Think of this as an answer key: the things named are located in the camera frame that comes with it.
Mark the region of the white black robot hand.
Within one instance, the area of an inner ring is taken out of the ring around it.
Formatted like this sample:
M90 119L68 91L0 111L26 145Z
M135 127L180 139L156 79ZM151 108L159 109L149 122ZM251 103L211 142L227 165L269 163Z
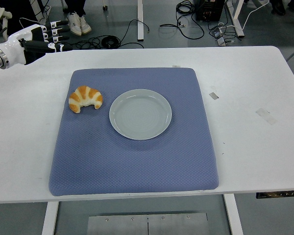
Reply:
M69 31L68 21L33 24L8 37L6 66L28 65L49 53L71 51L73 47L61 42L60 32Z

